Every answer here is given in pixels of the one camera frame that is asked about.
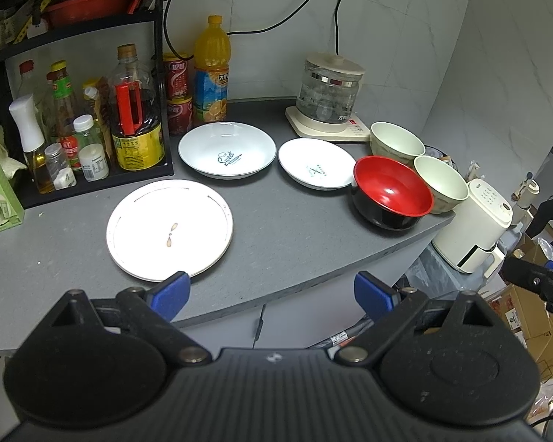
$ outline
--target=red and black bowl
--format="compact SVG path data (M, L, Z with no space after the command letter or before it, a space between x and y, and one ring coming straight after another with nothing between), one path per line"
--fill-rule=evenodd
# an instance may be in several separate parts
M416 172L382 156L365 156L354 166L352 201L369 222L403 231L434 206L434 197Z

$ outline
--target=screw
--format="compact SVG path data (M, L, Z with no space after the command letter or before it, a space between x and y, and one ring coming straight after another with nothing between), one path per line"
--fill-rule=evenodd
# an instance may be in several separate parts
M369 353L358 346L343 347L340 349L340 357L347 362L362 362L369 356Z
M180 357L183 362L187 362L188 364L196 364L197 362L204 361L207 358L207 351L205 351L202 347L185 347L180 350L178 357Z

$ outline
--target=orange juice bottle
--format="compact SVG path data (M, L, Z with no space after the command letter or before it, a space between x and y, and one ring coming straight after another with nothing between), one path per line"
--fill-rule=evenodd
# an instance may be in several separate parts
M212 14L195 43L195 116L200 122L225 120L227 76L232 47L221 29L223 18Z

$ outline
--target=red can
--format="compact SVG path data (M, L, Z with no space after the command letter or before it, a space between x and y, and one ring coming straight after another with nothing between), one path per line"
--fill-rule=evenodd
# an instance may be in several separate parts
M193 126L193 98L183 97L168 102L168 130L171 136L182 136Z
M177 58L173 53L164 54L166 68L166 92L168 99L185 97L189 94L189 65L188 61Z

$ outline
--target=black shelf rack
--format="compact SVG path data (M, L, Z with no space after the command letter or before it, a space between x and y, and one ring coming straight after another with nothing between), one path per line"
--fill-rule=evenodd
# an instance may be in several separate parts
M11 4L22 3L26 0L0 0L0 9L8 7ZM10 45L0 51L0 125L4 128L4 140L9 151L10 157L24 161L22 153L21 140L18 128L8 111L8 106L12 102L12 96L8 78L6 76L5 60L24 53L28 50L48 45L52 42L61 41L76 35L96 32L102 29L113 28L117 26L133 25L134 23L144 23L151 21L154 23L154 51L155 51L155 73L164 74L162 60L163 54L163 28L162 28L162 0L156 0L156 8L153 11L137 11L134 14L119 14L106 18L99 18L91 21L83 21L75 25L69 25L64 28L53 29L43 35L34 38L25 39L16 45ZM141 171L124 171L118 166L111 168L107 178L100 181L88 182L83 177L76 175L78 184L65 190L54 191L47 194L40 194L30 175L27 173L15 186L15 192L25 208L39 206L41 204L51 203L79 194L90 193L102 189L107 189L122 184L145 181L152 178L163 177L174 174L172 166L172 156L170 150L170 135L168 133L168 122L166 117L166 87L165 79L157 78L156 99L162 123L162 135L164 141L165 157L155 166Z

